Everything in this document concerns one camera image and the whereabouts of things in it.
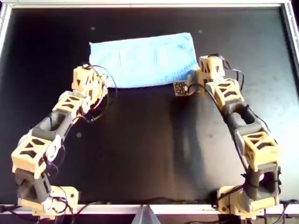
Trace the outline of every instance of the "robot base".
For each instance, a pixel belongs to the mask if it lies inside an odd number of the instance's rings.
[[[231,191],[234,186],[224,186],[217,191],[217,198],[222,194]],[[242,207],[242,194],[243,190],[238,190],[230,195],[227,195],[218,202],[218,211],[222,214],[233,214],[240,216],[240,219],[244,220],[247,218],[256,219],[256,216],[264,215],[263,209],[247,212]]]

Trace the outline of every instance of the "light blue cloth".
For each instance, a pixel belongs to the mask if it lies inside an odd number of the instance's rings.
[[[198,67],[189,33],[90,43],[89,62],[106,68],[118,88],[164,85],[186,80]],[[99,73],[104,69],[95,67]],[[114,87],[108,78],[109,87]]]

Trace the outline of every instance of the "gray plastic piece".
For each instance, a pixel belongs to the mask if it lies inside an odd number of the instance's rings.
[[[248,168],[243,186],[244,192],[253,200],[277,196],[279,194],[278,165],[276,163],[267,163],[257,168],[257,172],[254,172],[250,167]]]
[[[241,116],[246,123],[245,125],[237,121],[235,113]],[[242,135],[265,131],[263,125],[252,110],[240,100],[227,102],[223,107],[223,114],[231,134],[235,137],[241,154],[244,155],[245,143]]]
[[[40,178],[34,179],[34,174],[23,170],[16,169],[15,180],[18,186],[18,198],[31,202],[42,203],[51,193],[51,185],[46,174],[42,173]]]
[[[71,125],[70,112],[55,110],[32,129],[32,136],[54,141],[56,135],[59,135],[64,141]]]
[[[149,205],[142,205],[135,215],[132,224],[160,224]]]

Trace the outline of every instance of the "black cable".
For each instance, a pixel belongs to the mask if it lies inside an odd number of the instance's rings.
[[[240,190],[242,188],[243,188],[243,185],[239,185],[239,186],[236,186],[236,187],[232,188],[227,193],[221,194],[220,197],[217,198],[217,202],[220,201],[221,199],[225,198],[226,196],[231,195],[231,194],[237,192],[238,190]]]
[[[75,224],[76,219],[78,218],[78,216],[84,209],[86,209],[88,206],[94,205],[94,204],[101,204],[101,202],[91,202],[89,204],[84,205],[75,215],[73,215],[71,224]]]
[[[222,116],[223,120],[225,121],[225,118],[223,117],[222,111],[221,111],[220,107],[218,106],[218,103],[217,103],[215,97],[214,97],[214,96],[213,96],[213,95],[206,89],[206,87],[204,87],[203,85],[201,85],[201,84],[199,84],[199,83],[191,84],[191,85],[188,86],[188,92],[190,92],[190,88],[193,87],[193,86],[198,86],[198,87],[204,89],[204,90],[207,92],[207,94],[209,95],[209,97],[213,100],[214,104],[216,105],[216,107],[217,107],[217,109],[218,109],[220,115]],[[235,136],[234,136],[233,134],[231,134],[231,136],[232,136],[232,139],[233,139],[235,148],[236,148],[236,150],[237,150],[238,156],[239,156],[239,158],[240,158],[240,160],[241,160],[241,163],[242,163],[242,165],[243,165],[243,167],[244,167],[244,170],[246,171],[246,170],[247,170],[247,167],[246,167],[245,161],[244,161],[244,159],[243,159],[243,157],[242,157],[242,155],[241,155],[241,152],[240,152],[240,149],[239,149],[239,147],[238,147],[238,144],[237,144],[237,141],[236,141],[236,139],[235,139]]]
[[[285,211],[286,211],[286,208],[288,207],[288,205],[289,205],[289,203],[284,206],[284,209],[283,209],[281,215],[279,216],[278,220],[276,220],[272,224],[277,224],[280,222],[280,220],[285,216]]]
[[[91,65],[91,67],[99,67],[99,68],[102,68],[102,69],[104,69],[104,70],[106,70],[107,72],[108,72],[108,74],[111,76],[111,78],[112,78],[112,80],[113,80],[113,83],[114,83],[114,86],[115,86],[115,97],[117,98],[117,96],[118,96],[118,93],[117,93],[117,85],[116,85],[116,82],[115,82],[115,80],[114,80],[114,78],[113,78],[113,76],[112,76],[112,74],[106,69],[106,68],[104,68],[103,66],[100,66],[100,65]]]
[[[243,159],[243,157],[242,157],[242,155],[241,155],[239,146],[238,146],[237,141],[236,141],[236,139],[235,139],[235,135],[234,135],[234,134],[231,134],[231,136],[232,136],[232,139],[233,139],[235,148],[236,148],[236,150],[237,150],[239,159],[241,160],[242,166],[243,166],[244,170],[247,171],[246,163],[245,163],[245,161],[244,161],[244,159]]]
[[[13,215],[19,217],[20,219],[25,220],[25,221],[28,221],[28,222],[36,222],[36,221],[37,221],[35,218],[23,217],[23,216],[21,216],[20,214],[14,212],[14,211],[12,211],[12,210],[8,210],[8,212],[10,212],[11,214],[13,214]]]
[[[201,84],[199,84],[199,83],[191,84],[191,85],[188,86],[188,92],[190,92],[190,88],[193,87],[193,86],[198,86],[198,87],[204,89],[204,90],[207,92],[207,94],[208,94],[209,97],[213,100],[215,106],[217,107],[217,109],[218,109],[220,115],[221,115],[222,118],[224,119],[224,117],[223,117],[223,115],[222,115],[222,112],[221,112],[221,109],[220,109],[220,107],[218,106],[215,97],[214,97],[214,96],[213,96],[213,95],[206,89],[206,87],[204,87],[203,85],[201,85]]]
[[[28,221],[28,222],[36,222],[37,220],[34,218],[29,218],[29,217],[23,217],[20,214],[14,212],[15,209],[21,208],[22,206],[19,205],[11,205],[11,206],[5,206],[5,205],[1,205],[0,206],[0,213],[3,212],[10,212],[11,214],[19,217],[22,220]]]

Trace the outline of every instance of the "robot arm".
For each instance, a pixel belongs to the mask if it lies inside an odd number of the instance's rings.
[[[11,154],[18,205],[31,208],[34,216],[54,218],[77,212],[78,191],[74,187],[51,186],[45,170],[64,147],[72,125],[107,95],[107,77],[92,66],[77,67],[72,89],[60,96],[50,115],[24,135]]]
[[[245,183],[218,190],[218,210],[241,219],[252,218],[261,210],[279,204],[279,147],[260,118],[244,104],[238,81],[224,78],[223,60],[217,56],[199,59],[197,81],[216,99],[237,152],[246,170]],[[239,122],[239,114],[244,122]]]

